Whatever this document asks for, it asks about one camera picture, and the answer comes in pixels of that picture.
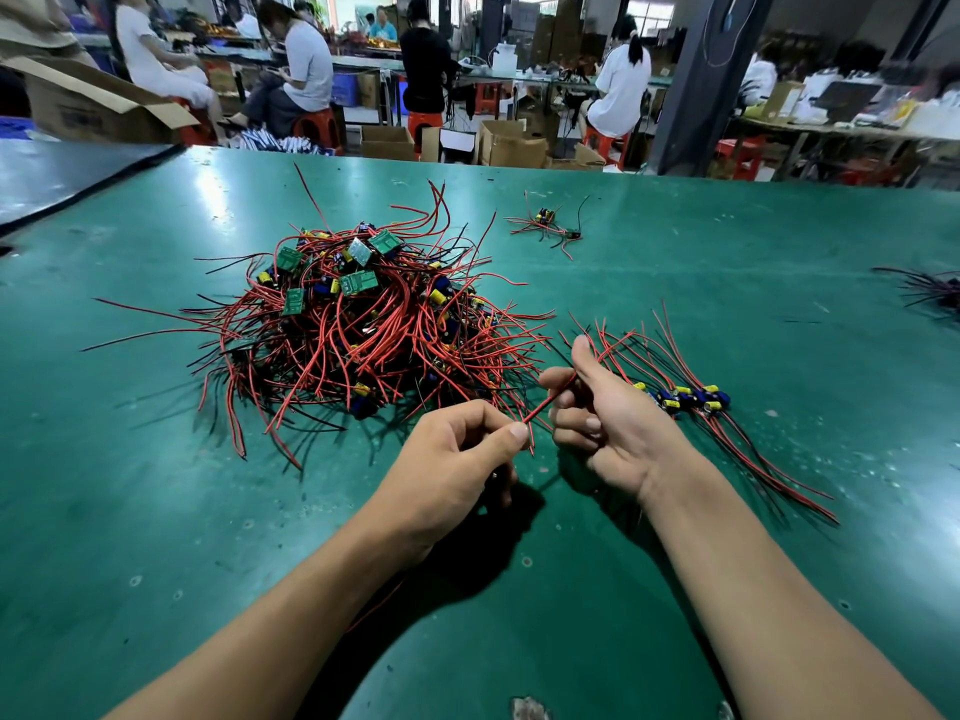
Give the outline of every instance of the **blue shirt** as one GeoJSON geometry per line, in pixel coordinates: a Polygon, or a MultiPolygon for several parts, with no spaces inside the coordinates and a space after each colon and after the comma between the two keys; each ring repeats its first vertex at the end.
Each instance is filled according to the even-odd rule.
{"type": "Polygon", "coordinates": [[[392,22],[387,22],[382,27],[379,22],[374,22],[369,26],[369,32],[366,34],[367,37],[385,37],[387,40],[392,40],[397,42],[397,28],[393,26],[392,22]]]}

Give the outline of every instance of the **dark pants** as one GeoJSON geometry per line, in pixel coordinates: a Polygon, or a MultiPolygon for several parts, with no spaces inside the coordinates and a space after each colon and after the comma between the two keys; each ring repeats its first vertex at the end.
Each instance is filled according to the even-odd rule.
{"type": "Polygon", "coordinates": [[[278,139],[289,136],[294,121],[305,113],[283,90],[283,78],[272,72],[260,75],[253,91],[246,97],[241,113],[253,122],[263,124],[278,139]]]}

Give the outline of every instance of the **pile of wires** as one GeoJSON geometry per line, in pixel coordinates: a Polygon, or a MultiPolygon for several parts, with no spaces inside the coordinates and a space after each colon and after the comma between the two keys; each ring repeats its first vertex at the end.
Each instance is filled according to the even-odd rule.
{"type": "Polygon", "coordinates": [[[312,154],[334,156],[332,148],[324,148],[303,136],[287,136],[279,139],[266,128],[245,128],[230,140],[232,149],[253,152],[279,152],[281,154],[312,154]]]}
{"type": "Polygon", "coordinates": [[[265,434],[298,469],[300,461],[281,437],[289,413],[342,428],[306,410],[317,405],[363,420],[392,404],[408,420],[422,410],[486,399],[520,420],[541,363],[531,353],[547,342],[539,333],[544,325],[528,323],[553,313],[517,313],[513,302],[499,308],[477,291],[482,277],[525,283],[478,271],[490,262],[478,251],[494,220],[475,243],[465,237],[466,226],[447,236],[444,189],[432,182],[430,189],[431,211],[392,205],[412,212],[408,221],[333,231],[324,219],[325,229],[294,227],[273,252],[213,258],[228,262],[210,273],[246,263],[246,290],[232,302],[201,296],[212,306],[160,313],[97,298],[189,327],[84,350],[153,333],[208,334],[189,364],[195,375],[205,373],[199,408],[211,384],[222,384],[237,453],[247,452],[234,410],[241,399],[255,406],[265,434]],[[434,243],[415,242],[427,237],[434,243]]]}
{"type": "Polygon", "coordinates": [[[550,245],[550,249],[560,248],[563,251],[563,254],[566,255],[570,260],[573,260],[573,257],[567,252],[567,243],[573,242],[576,240],[583,239],[583,232],[581,231],[580,224],[580,212],[584,208],[584,205],[587,203],[587,200],[591,196],[587,194],[583,201],[580,202],[580,207],[577,209],[577,228],[576,229],[566,229],[565,227],[560,227],[557,220],[557,213],[560,211],[560,207],[564,205],[559,205],[557,209],[547,209],[546,207],[541,207],[540,210],[534,215],[530,212],[530,198],[527,196],[527,192],[523,192],[523,201],[527,204],[527,216],[507,216],[504,219],[514,225],[522,225],[518,229],[511,229],[511,235],[518,235],[522,232],[539,232],[540,241],[543,241],[545,237],[556,237],[558,240],[550,245]]]}
{"type": "Polygon", "coordinates": [[[907,307],[935,301],[937,305],[960,316],[960,270],[948,270],[928,275],[918,270],[900,269],[899,267],[874,267],[878,273],[896,273],[903,277],[901,289],[907,292],[904,298],[910,299],[907,307]]]}
{"type": "MultiPolygon", "coordinates": [[[[731,415],[731,399],[726,392],[718,386],[705,384],[690,370],[670,330],[666,304],[662,305],[662,310],[662,318],[654,312],[659,331],[653,336],[648,336],[641,324],[639,332],[629,331],[623,337],[615,338],[607,330],[606,321],[594,322],[592,326],[584,328],[572,314],[570,318],[580,332],[590,339],[597,361],[649,394],[660,409],[675,420],[688,416],[691,423],[702,429],[744,468],[750,476],[750,484],[781,518],[786,516],[776,496],[839,524],[836,515],[801,491],[830,500],[833,497],[795,480],[763,457],[750,436],[731,415]],[[595,337],[591,334],[592,329],[595,330],[595,337]]],[[[559,337],[571,346],[563,332],[559,333],[559,337]]],[[[551,401],[546,399],[531,412],[531,416],[538,414],[551,401]]]]}

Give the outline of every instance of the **left hand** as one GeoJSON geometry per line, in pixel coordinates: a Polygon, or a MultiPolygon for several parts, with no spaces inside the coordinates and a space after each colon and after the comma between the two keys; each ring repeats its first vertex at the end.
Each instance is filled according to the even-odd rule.
{"type": "Polygon", "coordinates": [[[358,518],[389,530],[405,559],[422,561],[474,509],[492,475],[501,481],[501,504],[510,505],[518,479],[512,459],[528,439],[526,425],[480,399],[430,411],[358,518]]]}

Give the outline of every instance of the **fingernail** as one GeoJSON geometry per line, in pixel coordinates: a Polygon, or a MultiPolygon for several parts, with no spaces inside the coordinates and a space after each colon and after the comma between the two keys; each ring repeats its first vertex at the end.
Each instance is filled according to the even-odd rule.
{"type": "Polygon", "coordinates": [[[519,421],[515,421],[514,423],[510,424],[510,434],[516,439],[519,447],[523,447],[527,441],[527,438],[530,436],[530,432],[527,430],[527,425],[519,421]]]}

